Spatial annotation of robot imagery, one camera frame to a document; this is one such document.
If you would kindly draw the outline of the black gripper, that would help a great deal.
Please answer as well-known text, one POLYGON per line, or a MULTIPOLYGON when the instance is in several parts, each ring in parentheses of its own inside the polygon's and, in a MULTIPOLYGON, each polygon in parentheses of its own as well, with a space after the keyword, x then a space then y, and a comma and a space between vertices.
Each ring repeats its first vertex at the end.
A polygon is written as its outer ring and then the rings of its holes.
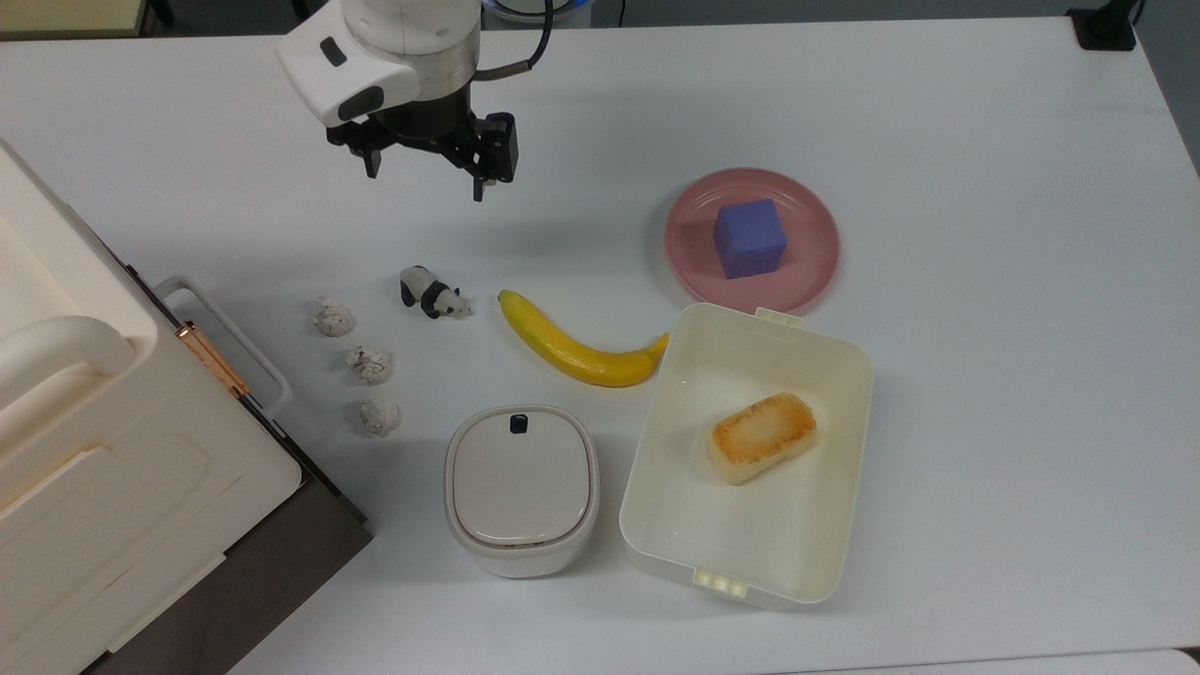
POLYGON ((518 166, 516 119, 493 112, 478 119, 472 110, 472 86, 428 101, 412 101, 373 113, 365 123, 347 121, 325 130, 334 147, 364 159, 366 175, 378 177, 382 150, 388 142, 434 154, 448 154, 451 163, 472 177, 472 201, 481 203, 488 185, 514 181, 518 166))

